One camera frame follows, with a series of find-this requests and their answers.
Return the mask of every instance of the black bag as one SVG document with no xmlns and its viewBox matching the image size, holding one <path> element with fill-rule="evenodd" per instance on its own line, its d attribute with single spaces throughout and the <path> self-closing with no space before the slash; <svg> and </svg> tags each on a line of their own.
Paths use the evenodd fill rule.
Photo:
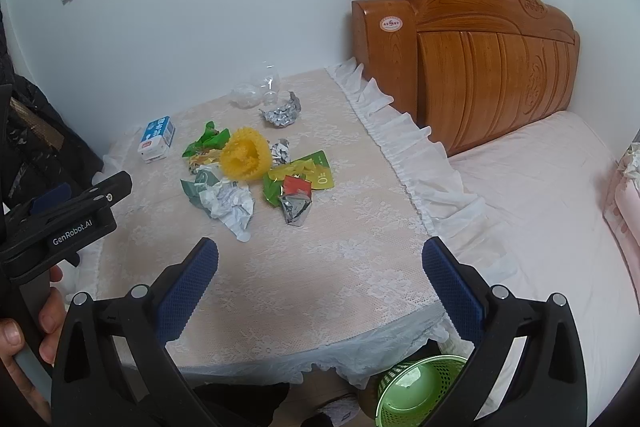
<svg viewBox="0 0 640 427">
<path fill-rule="evenodd" d="M 26 78 L 15 74 L 0 13 L 0 84 L 13 94 L 0 151 L 0 189 L 9 208 L 38 197 L 63 182 L 76 196 L 92 185 L 102 161 L 65 125 L 47 97 Z"/>
</svg>

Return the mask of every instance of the headboard sticker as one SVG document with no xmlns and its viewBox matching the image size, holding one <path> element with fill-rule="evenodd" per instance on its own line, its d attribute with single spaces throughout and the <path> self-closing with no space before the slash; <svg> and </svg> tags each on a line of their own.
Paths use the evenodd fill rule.
<svg viewBox="0 0 640 427">
<path fill-rule="evenodd" d="M 402 19 L 400 17 L 384 17 L 380 19 L 380 29 L 385 32 L 397 32 L 402 27 Z"/>
</svg>

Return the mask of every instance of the yellow sponge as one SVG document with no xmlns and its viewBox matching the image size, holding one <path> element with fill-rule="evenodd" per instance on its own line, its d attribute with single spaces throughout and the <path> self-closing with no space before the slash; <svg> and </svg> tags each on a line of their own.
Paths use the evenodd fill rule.
<svg viewBox="0 0 640 427">
<path fill-rule="evenodd" d="M 269 143 L 255 129 L 242 127 L 220 153 L 220 167 L 232 180 L 257 180 L 271 168 Z"/>
</svg>

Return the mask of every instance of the human hand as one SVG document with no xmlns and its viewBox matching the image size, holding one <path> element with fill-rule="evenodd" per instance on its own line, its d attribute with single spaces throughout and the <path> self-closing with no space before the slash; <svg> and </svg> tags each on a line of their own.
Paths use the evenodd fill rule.
<svg viewBox="0 0 640 427">
<path fill-rule="evenodd" d="M 54 266 L 50 270 L 50 279 L 58 282 L 62 279 L 62 270 Z M 60 333 L 62 333 L 62 324 L 65 321 L 65 304 L 56 288 L 51 288 L 49 299 L 44 304 L 38 314 L 40 327 L 46 333 L 46 337 L 40 344 L 40 356 L 42 360 L 48 363 L 54 363 L 56 351 L 58 350 L 58 341 Z M 14 360 L 14 355 L 24 347 L 24 335 L 20 330 L 20 326 L 11 319 L 0 319 L 0 359 L 4 363 L 4 367 L 8 371 L 11 378 L 18 389 L 41 416 L 41 418 L 51 423 L 51 410 L 49 404 L 44 400 L 42 395 L 33 386 L 33 384 L 24 376 L 24 373 Z"/>
</svg>

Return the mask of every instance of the trash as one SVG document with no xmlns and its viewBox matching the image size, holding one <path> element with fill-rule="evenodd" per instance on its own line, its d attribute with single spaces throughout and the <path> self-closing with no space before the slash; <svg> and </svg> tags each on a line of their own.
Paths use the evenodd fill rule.
<svg viewBox="0 0 640 427">
<path fill-rule="evenodd" d="M 300 160 L 313 160 L 316 166 L 315 173 L 317 174 L 317 178 L 312 179 L 307 177 L 314 190 L 321 190 L 324 188 L 334 188 L 334 176 L 331 173 L 331 167 L 329 166 L 329 160 L 326 158 L 326 154 L 324 151 L 316 151 L 309 156 L 305 156 L 304 158 L 300 158 Z"/>
<path fill-rule="evenodd" d="M 300 160 L 278 166 L 267 174 L 270 179 L 278 181 L 284 180 L 285 176 L 304 176 L 306 180 L 311 182 L 311 187 L 314 190 L 334 187 L 334 178 L 324 151 L 318 151 L 300 158 Z"/>
<path fill-rule="evenodd" d="M 282 182 L 282 190 L 286 196 L 297 194 L 299 191 L 311 197 L 311 182 L 302 178 L 294 178 L 293 176 L 285 176 Z"/>
<path fill-rule="evenodd" d="M 239 84 L 229 94 L 231 102 L 241 109 L 255 107 L 260 102 L 275 105 L 278 102 L 280 75 L 275 66 L 263 62 L 252 75 L 252 81 Z"/>
<path fill-rule="evenodd" d="M 296 121 L 296 118 L 302 110 L 302 106 L 300 105 L 300 99 L 293 93 L 293 91 L 289 91 L 289 96 L 289 102 L 281 105 L 277 109 L 273 109 L 267 112 L 259 109 L 260 114 L 265 119 L 265 121 L 273 124 L 276 127 L 286 127 L 287 125 L 291 125 Z"/>
<path fill-rule="evenodd" d="M 299 190 L 296 194 L 285 194 L 280 198 L 280 201 L 282 202 L 282 211 L 287 224 L 301 227 L 305 222 L 306 215 L 309 213 L 311 198 L 302 190 Z"/>
<path fill-rule="evenodd" d="M 182 190 L 194 206 L 222 221 L 238 241 L 245 243 L 251 238 L 246 227 L 254 215 L 254 198 L 246 183 L 219 180 L 211 167 L 200 167 L 194 182 L 180 180 Z"/>
<path fill-rule="evenodd" d="M 280 138 L 276 143 L 271 146 L 271 168 L 275 168 L 278 165 L 285 165 L 291 161 L 289 154 L 289 140 L 286 138 Z"/>
<path fill-rule="evenodd" d="M 220 167 L 232 180 L 257 180 L 271 167 L 269 143 L 255 129 L 242 127 L 222 150 Z"/>
<path fill-rule="evenodd" d="M 191 174 L 195 174 L 198 167 L 201 165 L 210 165 L 212 163 L 216 163 L 220 161 L 220 153 L 222 153 L 219 149 L 211 149 L 207 152 L 199 152 L 190 156 L 189 158 L 189 172 Z"/>
<path fill-rule="evenodd" d="M 229 140 L 228 129 L 216 130 L 216 124 L 208 121 L 204 126 L 204 133 L 197 141 L 190 143 L 182 153 L 183 158 L 196 155 L 201 152 L 209 152 L 211 149 L 222 149 Z"/>
<path fill-rule="evenodd" d="M 256 74 L 256 84 L 262 90 L 262 103 L 264 105 L 275 105 L 278 103 L 278 92 L 280 90 L 280 75 L 276 66 L 268 62 L 263 62 Z"/>
<path fill-rule="evenodd" d="M 249 109 L 262 101 L 263 92 L 261 87 L 254 84 L 240 84 L 232 89 L 230 99 L 240 109 Z"/>
<path fill-rule="evenodd" d="M 278 180 L 272 180 L 268 174 L 262 177 L 262 192 L 264 198 L 269 201 L 273 206 L 280 205 L 280 197 L 283 195 L 282 182 Z"/>
<path fill-rule="evenodd" d="M 168 116 L 149 122 L 140 139 L 138 152 L 145 163 L 164 158 L 174 140 L 175 127 Z"/>
</svg>

